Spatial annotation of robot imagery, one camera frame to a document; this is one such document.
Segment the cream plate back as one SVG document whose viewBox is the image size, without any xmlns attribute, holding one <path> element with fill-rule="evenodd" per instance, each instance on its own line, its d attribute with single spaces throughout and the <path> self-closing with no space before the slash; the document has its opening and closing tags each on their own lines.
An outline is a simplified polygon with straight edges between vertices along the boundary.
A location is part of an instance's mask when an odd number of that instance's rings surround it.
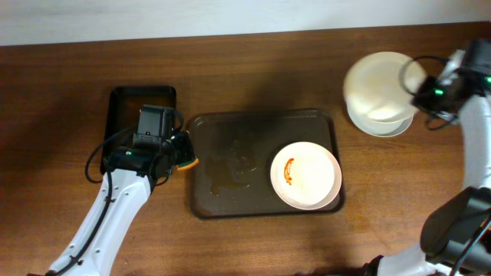
<svg viewBox="0 0 491 276">
<path fill-rule="evenodd" d="M 415 109 L 392 103 L 347 105 L 351 122 L 362 132 L 377 137 L 402 134 L 411 125 Z"/>
</svg>

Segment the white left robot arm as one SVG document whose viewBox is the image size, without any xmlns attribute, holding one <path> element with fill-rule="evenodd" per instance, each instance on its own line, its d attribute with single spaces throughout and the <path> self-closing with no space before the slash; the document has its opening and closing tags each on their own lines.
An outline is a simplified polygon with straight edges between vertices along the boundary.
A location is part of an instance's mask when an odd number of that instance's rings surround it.
<svg viewBox="0 0 491 276">
<path fill-rule="evenodd" d="M 101 188 L 76 235 L 48 275 L 109 275 L 124 237 L 159 179 L 198 163 L 189 133 L 180 131 L 154 148 L 121 146 L 103 164 Z"/>
</svg>

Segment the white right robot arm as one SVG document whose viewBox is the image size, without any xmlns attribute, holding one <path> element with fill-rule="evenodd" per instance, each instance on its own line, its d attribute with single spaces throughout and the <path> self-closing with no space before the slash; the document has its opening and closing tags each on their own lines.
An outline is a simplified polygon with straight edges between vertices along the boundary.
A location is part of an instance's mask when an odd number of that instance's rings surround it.
<svg viewBox="0 0 491 276">
<path fill-rule="evenodd" d="M 430 117 L 459 123 L 463 132 L 463 189 L 430 214 L 420 242 L 378 256 L 363 275 L 488 275 L 490 273 L 490 78 L 454 74 L 428 78 L 413 104 Z"/>
</svg>

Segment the cream plate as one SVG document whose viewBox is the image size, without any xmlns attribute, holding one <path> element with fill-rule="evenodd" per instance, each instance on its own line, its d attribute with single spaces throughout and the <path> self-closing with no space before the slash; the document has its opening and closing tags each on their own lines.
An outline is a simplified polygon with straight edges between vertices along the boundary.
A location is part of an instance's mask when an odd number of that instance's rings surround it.
<svg viewBox="0 0 491 276">
<path fill-rule="evenodd" d="M 342 173 L 334 154 L 311 142 L 288 144 L 276 153 L 269 178 L 277 196 L 295 209 L 311 211 L 332 203 Z"/>
<path fill-rule="evenodd" d="M 362 132 L 377 137 L 402 134 L 411 125 L 415 109 L 392 103 L 347 105 L 351 122 Z"/>
<path fill-rule="evenodd" d="M 427 74 L 407 55 L 383 51 L 357 61 L 347 72 L 343 95 L 347 105 L 398 104 L 415 109 L 411 103 Z"/>
</svg>

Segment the green orange sponge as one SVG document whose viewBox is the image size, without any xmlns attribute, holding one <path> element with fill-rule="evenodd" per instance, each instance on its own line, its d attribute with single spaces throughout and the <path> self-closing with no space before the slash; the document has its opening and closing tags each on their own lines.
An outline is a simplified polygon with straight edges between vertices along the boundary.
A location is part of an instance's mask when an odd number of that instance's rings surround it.
<svg viewBox="0 0 491 276">
<path fill-rule="evenodd" d="M 186 163 L 181 163 L 179 165 L 176 165 L 176 169 L 178 171 L 184 171 L 193 168 L 194 166 L 199 164 L 199 159 L 195 158 L 193 161 L 189 161 Z"/>
</svg>

